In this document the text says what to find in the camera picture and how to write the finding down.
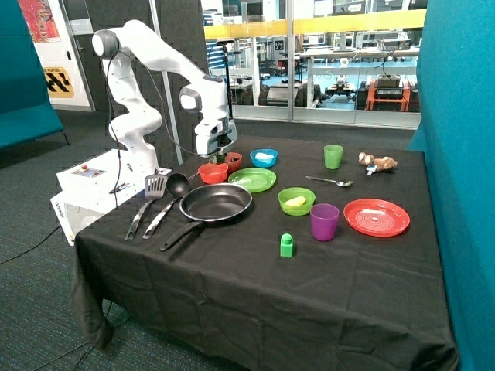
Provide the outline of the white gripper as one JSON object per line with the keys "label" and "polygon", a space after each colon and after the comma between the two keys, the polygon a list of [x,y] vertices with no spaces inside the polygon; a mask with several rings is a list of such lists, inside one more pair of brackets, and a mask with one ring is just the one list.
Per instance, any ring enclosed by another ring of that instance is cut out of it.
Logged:
{"label": "white gripper", "polygon": [[224,117],[220,120],[204,118],[194,129],[196,135],[196,152],[209,156],[209,163],[216,162],[216,155],[225,159],[234,148],[237,140],[237,128],[233,119]]}

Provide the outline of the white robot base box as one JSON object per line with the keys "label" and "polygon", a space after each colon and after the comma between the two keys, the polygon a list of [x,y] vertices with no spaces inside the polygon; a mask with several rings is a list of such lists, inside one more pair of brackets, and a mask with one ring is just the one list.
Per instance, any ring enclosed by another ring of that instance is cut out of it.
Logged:
{"label": "white robot base box", "polygon": [[78,232],[144,190],[146,174],[131,160],[128,151],[111,149],[56,174],[61,192],[50,202],[70,246]]}

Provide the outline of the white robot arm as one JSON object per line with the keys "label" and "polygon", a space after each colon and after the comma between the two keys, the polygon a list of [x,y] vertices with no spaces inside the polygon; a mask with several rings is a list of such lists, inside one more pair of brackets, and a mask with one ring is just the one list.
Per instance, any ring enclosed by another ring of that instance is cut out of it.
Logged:
{"label": "white robot arm", "polygon": [[131,66],[135,60],[150,70],[179,74],[188,81],[179,92],[179,102],[185,111],[202,115],[194,129],[196,153],[211,163],[224,161],[237,140],[237,129],[230,116],[227,85],[221,77],[205,74],[136,19],[122,27],[96,31],[92,46],[101,58],[114,101],[127,109],[126,114],[110,122],[109,131],[130,152],[134,170],[151,175],[158,169],[155,148],[144,137],[162,125],[162,115],[141,94]]}

